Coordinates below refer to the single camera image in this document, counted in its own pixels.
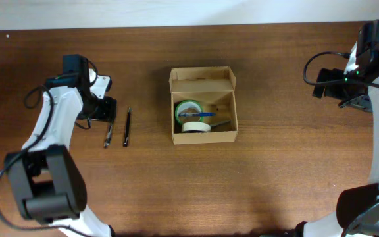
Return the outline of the dark grey pen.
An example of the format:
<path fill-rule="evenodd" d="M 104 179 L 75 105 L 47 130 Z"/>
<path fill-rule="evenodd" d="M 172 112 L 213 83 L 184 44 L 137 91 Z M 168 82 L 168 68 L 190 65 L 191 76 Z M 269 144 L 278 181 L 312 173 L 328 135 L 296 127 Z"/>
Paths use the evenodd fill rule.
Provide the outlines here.
<path fill-rule="evenodd" d="M 107 135 L 103 144 L 104 148 L 108 148 L 111 144 L 112 136 L 113 136 L 114 122 L 110 122 L 107 128 Z"/>

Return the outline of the black pen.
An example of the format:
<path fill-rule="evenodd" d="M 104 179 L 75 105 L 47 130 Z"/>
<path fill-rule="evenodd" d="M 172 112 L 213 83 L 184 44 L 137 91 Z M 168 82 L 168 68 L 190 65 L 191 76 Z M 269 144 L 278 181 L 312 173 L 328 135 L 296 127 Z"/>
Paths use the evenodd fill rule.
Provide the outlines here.
<path fill-rule="evenodd" d="M 126 117 L 126 126 L 124 129 L 123 147 L 128 147 L 128 144 L 129 144 L 131 116 L 132 116 L 132 108 L 129 107 L 127 111 L 127 117 Z"/>

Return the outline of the green tape roll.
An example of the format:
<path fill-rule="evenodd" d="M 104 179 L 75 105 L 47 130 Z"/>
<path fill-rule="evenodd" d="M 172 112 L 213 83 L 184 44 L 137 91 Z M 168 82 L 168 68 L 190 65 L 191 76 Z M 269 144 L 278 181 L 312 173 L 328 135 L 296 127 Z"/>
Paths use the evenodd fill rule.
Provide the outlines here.
<path fill-rule="evenodd" d="M 175 107 L 174 117 L 179 125 L 185 123 L 184 118 L 180 116 L 181 113 L 202 113 L 203 108 L 198 101 L 184 100 L 179 102 Z"/>

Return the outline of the cream masking tape roll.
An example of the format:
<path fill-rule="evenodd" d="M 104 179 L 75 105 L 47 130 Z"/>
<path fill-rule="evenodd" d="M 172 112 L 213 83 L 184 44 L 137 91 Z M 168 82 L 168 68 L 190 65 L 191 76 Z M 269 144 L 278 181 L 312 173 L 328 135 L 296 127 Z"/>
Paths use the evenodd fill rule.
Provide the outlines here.
<path fill-rule="evenodd" d="M 211 127 L 204 122 L 186 122 L 182 125 L 182 133 L 187 132 L 210 132 Z"/>

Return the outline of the blue ballpoint pen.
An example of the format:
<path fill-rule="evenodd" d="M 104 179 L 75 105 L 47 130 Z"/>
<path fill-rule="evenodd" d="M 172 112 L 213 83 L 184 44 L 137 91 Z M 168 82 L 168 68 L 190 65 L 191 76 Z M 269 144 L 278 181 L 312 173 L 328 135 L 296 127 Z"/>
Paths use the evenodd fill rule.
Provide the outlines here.
<path fill-rule="evenodd" d="M 206 112 L 201 112 L 201 113 L 180 113 L 178 114 L 178 117 L 212 117 L 215 116 L 215 113 L 206 113 Z"/>

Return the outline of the cardboard box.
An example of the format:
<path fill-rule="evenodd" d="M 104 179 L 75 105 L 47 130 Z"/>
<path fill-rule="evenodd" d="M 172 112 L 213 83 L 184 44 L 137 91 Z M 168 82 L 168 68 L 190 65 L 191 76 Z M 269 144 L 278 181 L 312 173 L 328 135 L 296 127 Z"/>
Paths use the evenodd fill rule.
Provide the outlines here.
<path fill-rule="evenodd" d="M 169 77 L 171 135 L 175 145 L 234 142 L 238 135 L 236 110 L 236 77 L 228 66 L 173 68 Z M 184 100 L 198 101 L 203 112 L 212 117 L 184 117 L 186 122 L 212 124 L 231 120 L 229 124 L 212 128 L 210 132 L 182 133 L 174 117 L 175 107 Z"/>

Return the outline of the black and white marker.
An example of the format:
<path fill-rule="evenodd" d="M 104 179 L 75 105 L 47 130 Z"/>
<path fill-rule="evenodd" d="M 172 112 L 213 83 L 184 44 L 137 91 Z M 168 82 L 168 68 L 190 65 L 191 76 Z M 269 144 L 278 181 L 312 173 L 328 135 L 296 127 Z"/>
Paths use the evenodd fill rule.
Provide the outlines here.
<path fill-rule="evenodd" d="M 210 124 L 209 126 L 211 128 L 216 128 L 218 126 L 222 126 L 222 125 L 225 125 L 225 124 L 229 124 L 231 122 L 231 120 L 224 120 L 224 121 L 220 121 L 220 122 L 216 122 L 216 123 L 212 123 Z"/>

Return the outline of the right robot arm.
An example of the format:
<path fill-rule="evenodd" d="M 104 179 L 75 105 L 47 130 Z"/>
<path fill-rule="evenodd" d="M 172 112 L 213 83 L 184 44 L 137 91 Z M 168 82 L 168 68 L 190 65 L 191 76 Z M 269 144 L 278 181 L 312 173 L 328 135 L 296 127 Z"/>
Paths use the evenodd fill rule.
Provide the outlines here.
<path fill-rule="evenodd" d="M 299 223 L 288 236 L 379 236 L 379 20 L 364 24 L 348 53 L 343 70 L 320 70 L 313 96 L 338 99 L 339 108 L 352 107 L 373 117 L 373 155 L 368 184 L 344 190 L 336 210 L 313 222 Z"/>

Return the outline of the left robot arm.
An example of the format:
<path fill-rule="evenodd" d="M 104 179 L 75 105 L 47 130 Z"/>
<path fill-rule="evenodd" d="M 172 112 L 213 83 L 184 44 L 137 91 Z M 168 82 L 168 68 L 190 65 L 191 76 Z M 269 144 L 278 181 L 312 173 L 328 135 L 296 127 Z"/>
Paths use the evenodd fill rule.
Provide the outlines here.
<path fill-rule="evenodd" d="M 32 135 L 18 152 L 7 154 L 7 175 L 20 215 L 39 223 L 38 230 L 57 228 L 67 236 L 114 236 L 87 205 L 87 190 L 70 152 L 78 120 L 108 124 L 104 145 L 111 142 L 116 100 L 109 76 L 81 55 L 65 55 L 60 75 L 37 87 L 42 104 Z"/>

